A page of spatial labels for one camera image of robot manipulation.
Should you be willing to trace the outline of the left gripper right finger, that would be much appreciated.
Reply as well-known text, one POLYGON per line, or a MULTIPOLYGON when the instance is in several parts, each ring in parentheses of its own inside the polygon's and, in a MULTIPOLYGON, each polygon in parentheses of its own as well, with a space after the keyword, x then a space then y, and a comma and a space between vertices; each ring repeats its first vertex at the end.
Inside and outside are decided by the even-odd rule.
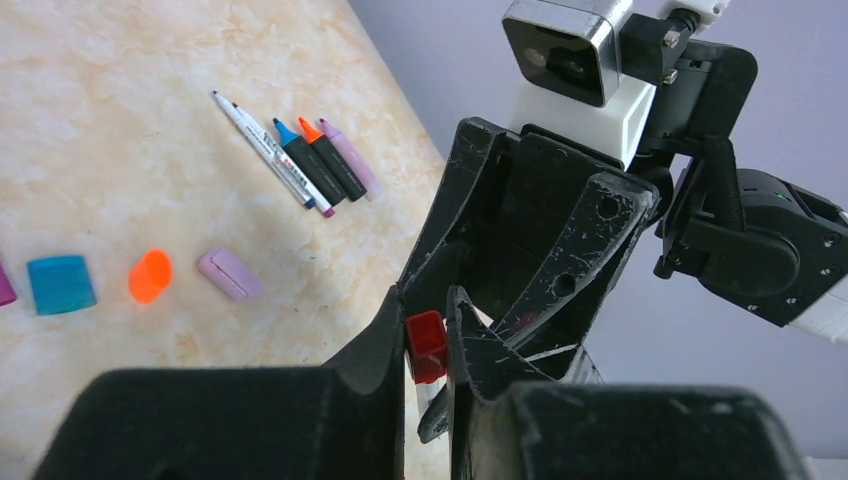
POLYGON ((447 294, 454 479, 805 479, 773 409, 715 386, 554 381, 447 294))

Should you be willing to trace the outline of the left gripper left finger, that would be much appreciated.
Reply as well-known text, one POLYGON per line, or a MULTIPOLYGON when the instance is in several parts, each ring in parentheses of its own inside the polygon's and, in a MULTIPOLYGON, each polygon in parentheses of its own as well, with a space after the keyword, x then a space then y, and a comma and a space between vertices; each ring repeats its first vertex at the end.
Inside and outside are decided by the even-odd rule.
POLYGON ((77 397, 38 479, 400 479, 404 308, 318 366, 121 369, 77 397))

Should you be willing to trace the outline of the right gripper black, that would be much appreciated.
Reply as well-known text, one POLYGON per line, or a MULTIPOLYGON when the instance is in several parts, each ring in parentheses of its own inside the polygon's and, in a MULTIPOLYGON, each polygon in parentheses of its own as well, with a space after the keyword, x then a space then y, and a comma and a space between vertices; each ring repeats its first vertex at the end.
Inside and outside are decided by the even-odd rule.
POLYGON ((647 180, 540 130, 463 119, 397 281, 402 304, 443 312, 462 287, 545 375, 597 381, 585 338, 658 200, 647 180))

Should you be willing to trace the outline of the white marker red cap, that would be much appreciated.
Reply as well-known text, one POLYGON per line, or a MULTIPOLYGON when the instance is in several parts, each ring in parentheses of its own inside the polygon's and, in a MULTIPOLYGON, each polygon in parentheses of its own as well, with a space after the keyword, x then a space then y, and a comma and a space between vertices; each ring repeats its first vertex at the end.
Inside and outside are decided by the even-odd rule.
POLYGON ((448 432, 449 394, 443 380, 417 384, 415 393, 419 413, 416 433, 422 444, 428 444, 448 432))

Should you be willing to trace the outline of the pale purple highlighter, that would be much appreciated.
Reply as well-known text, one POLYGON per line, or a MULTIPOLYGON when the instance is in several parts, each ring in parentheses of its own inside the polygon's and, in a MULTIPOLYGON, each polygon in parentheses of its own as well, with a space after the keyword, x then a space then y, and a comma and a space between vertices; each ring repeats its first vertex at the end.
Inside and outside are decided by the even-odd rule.
POLYGON ((365 187, 366 199, 369 202, 379 200, 384 194, 383 185, 352 141, 325 118, 319 119, 319 125, 365 187))

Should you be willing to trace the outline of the black highlighter orange cap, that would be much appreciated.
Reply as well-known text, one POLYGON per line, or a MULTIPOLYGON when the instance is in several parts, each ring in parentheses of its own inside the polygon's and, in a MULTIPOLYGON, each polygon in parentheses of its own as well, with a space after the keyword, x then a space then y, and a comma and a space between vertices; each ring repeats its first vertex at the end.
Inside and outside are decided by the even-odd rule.
POLYGON ((361 199, 367 190, 329 137, 306 118, 300 116, 298 123, 305 133, 307 142, 319 155, 329 172, 351 201, 361 199))

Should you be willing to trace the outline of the pale purple highlighter cap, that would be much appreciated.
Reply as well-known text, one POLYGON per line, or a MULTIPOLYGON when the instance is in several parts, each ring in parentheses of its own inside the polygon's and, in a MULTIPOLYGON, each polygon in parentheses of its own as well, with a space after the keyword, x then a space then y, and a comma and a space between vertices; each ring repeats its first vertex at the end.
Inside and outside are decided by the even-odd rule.
POLYGON ((197 261, 197 270, 234 302, 258 296, 263 290, 259 275, 224 247, 208 250, 197 261))

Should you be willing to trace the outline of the black highlighter blue tip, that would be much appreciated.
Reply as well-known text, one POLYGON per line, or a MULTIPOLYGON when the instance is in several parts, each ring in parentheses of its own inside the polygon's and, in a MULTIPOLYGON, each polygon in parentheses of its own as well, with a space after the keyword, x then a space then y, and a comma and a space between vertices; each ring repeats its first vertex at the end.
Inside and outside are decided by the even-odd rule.
POLYGON ((276 117, 272 122, 280 135, 283 150, 315 185, 329 205, 335 207, 342 202, 346 198, 345 192, 305 138, 291 131, 276 117))

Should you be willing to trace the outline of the blue highlighter cap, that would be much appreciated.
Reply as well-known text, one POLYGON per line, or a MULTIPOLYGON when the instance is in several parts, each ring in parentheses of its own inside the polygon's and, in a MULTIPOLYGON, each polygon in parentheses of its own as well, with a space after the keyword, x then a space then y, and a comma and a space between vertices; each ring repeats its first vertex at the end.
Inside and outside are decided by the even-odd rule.
POLYGON ((75 312, 97 304, 86 259, 81 255, 33 259, 27 263, 27 271, 39 316, 75 312))

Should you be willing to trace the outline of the magenta marker cap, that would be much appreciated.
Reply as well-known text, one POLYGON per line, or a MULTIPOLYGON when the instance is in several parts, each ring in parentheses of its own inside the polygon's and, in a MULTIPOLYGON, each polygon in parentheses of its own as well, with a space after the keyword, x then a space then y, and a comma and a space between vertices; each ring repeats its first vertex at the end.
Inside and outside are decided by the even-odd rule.
POLYGON ((16 290, 3 266, 0 266, 0 306, 7 306, 18 299, 16 290))

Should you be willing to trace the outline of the white marker magenta end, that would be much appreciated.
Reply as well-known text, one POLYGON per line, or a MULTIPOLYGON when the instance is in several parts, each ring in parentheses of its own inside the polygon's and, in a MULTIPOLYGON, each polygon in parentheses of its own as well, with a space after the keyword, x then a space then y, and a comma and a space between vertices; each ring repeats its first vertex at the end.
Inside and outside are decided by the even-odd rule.
POLYGON ((235 102, 232 103, 232 106, 247 121, 249 125, 255 127, 262 134, 263 141, 269 147, 272 148, 274 153, 280 158, 284 167, 312 197, 321 214, 327 219, 332 218, 335 215, 335 210, 330 205, 328 200, 324 197, 324 195, 320 192, 320 190, 314 185, 311 179, 304 174, 302 169, 296 164, 296 162, 291 158, 291 156, 283 150, 279 143, 271 136, 271 134, 264 127, 260 125, 260 123, 252 115, 250 115, 246 110, 244 110, 235 102))

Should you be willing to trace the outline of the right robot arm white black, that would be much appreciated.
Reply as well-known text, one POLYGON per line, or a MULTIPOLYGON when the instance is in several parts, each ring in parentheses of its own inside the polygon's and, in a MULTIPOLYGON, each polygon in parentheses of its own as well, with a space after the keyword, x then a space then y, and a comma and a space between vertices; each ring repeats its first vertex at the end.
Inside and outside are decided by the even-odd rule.
POLYGON ((563 382, 641 234, 656 276, 695 278, 779 327, 847 339, 847 214, 741 169, 730 141, 758 72, 699 39, 722 1, 517 1, 502 25, 526 88, 508 127, 462 120, 398 288, 446 311, 452 287, 496 338, 563 382))

